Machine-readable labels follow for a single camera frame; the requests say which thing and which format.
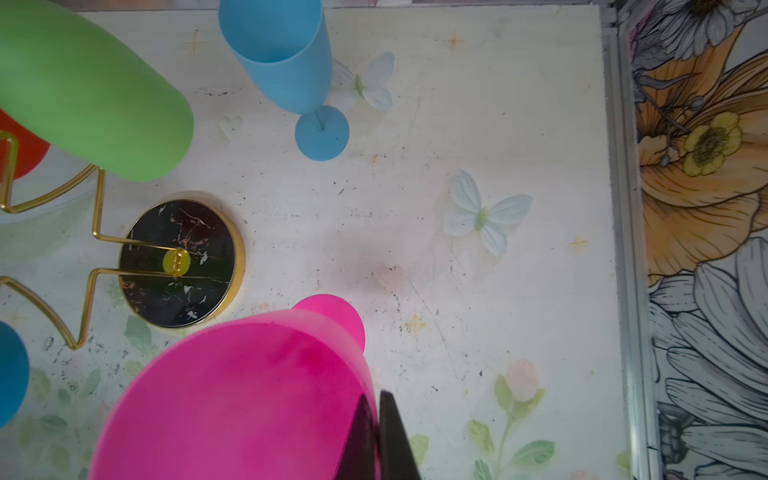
gold wire stand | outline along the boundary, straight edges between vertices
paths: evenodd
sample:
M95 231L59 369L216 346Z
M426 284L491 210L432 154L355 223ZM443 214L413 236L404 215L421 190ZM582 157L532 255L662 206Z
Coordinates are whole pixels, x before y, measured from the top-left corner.
M77 184L85 180L88 175L98 170L98 182L96 184L96 202L94 205L94 218L91 232L96 240L102 240L105 242L113 243L129 243L131 245L141 245L143 247L158 248L161 250L174 251L174 264L171 273L166 272L149 272L143 270L116 270L113 268L95 268L88 274L88 283L85 288L85 300L83 302L83 316L80 321L80 333L75 340L69 328L61 320L61 317L35 292L31 291L26 286L22 285L10 276L0 276L0 286L8 285L16 292L20 293L24 298L29 300L33 305L38 307L41 312L51 320L61 336L64 337L64 341L70 349L76 350L85 345L85 340L88 337L88 327L91 323L91 310L93 309L94 291L96 289L96 278L100 273L107 275L140 275L140 276L171 276L179 277L182 275L182 259L189 253L180 247L161 247L159 245L153 245L151 243L134 240L131 238L110 237L108 235L101 234L101 211L104 208L104 183L106 180L106 172L103 169L96 167L95 165L89 165L85 170L79 173L75 178L71 179L59 188L48 192L45 195L41 195L34 200L24 202L23 204L12 206L11 203L11 190L13 186L13 176L16 172L16 160L18 155L18 140L14 134L7 131L0 131L0 142L7 142L8 149L5 155L5 162L3 164L2 183L0 184L0 209L9 214L17 214L25 210L37 207L45 204L56 197L65 194ZM187 276L185 278L207 278L203 276Z

green cylinder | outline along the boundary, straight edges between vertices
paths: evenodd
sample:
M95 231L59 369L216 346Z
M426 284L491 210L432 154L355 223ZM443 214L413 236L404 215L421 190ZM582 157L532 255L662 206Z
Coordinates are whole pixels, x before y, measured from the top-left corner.
M133 181L173 170L194 131L178 90L112 34L46 0L0 0L0 109Z

pink rosebud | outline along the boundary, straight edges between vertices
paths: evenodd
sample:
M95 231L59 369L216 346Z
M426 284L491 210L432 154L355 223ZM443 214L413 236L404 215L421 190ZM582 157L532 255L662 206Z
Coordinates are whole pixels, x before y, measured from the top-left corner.
M538 391L538 372L532 362L518 360L510 363L507 370L507 385L518 402L527 402Z
M571 473L571 480L600 480L600 477L592 475L586 470L579 470L578 472Z

gold rim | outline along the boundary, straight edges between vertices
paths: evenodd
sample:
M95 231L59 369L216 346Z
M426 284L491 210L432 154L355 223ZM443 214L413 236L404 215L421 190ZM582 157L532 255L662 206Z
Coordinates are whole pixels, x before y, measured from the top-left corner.
M193 202L196 204L200 204L203 207L206 207L208 210L214 212L221 219L221 221L229 230L230 236L232 237L232 244L235 249L235 265L232 270L232 276L230 277L230 285L227 287L227 291L225 292L224 296L221 298L221 300L219 300L219 303L211 310L210 313L208 313L206 316L203 316L203 318L200 319L200 321L195 322L191 325L186 325L186 326L160 326L144 318L131 305L131 302L128 301L128 298L125 296L125 290L123 290L123 286L122 286L123 276L118 275L118 282L120 283L120 291L123 294L123 298L125 298L125 303L128 305L128 308L130 308L131 311L137 317L149 323L150 325L157 327L159 329L171 330L174 332L178 332L179 330L190 328L192 326L201 325L207 322L209 319L220 315L232 303L232 300L234 300L234 297L237 295L237 292L240 291L240 286L243 284L243 277L245 276L245 243L243 242L243 238L240 235L240 230L237 228L234 222L227 215L221 213L219 210L213 208L211 205L201 202L199 200L190 200L188 198L177 198L174 200L166 200L164 202L160 202L159 204L155 204L152 208L149 208L147 211L139 215L139 218L137 218L136 221L133 222L133 224L131 225L131 228L128 229L128 232L130 233L131 230L133 230L134 227L136 226L136 223L138 223L138 221L141 220L144 217L144 215L148 214L154 208L159 207L160 205L163 205L163 204L169 204L170 202L178 202L178 201ZM123 256L123 249L121 248L120 253L118 254L118 266L120 266L120 260L122 256Z

blue cup base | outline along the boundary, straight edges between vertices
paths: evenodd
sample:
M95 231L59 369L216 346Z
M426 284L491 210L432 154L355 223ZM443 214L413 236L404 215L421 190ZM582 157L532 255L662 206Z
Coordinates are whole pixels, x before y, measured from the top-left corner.
M312 160L326 161L338 157L347 141L349 124L344 114L334 107L323 105L316 114L302 115L296 123L296 145L305 157Z

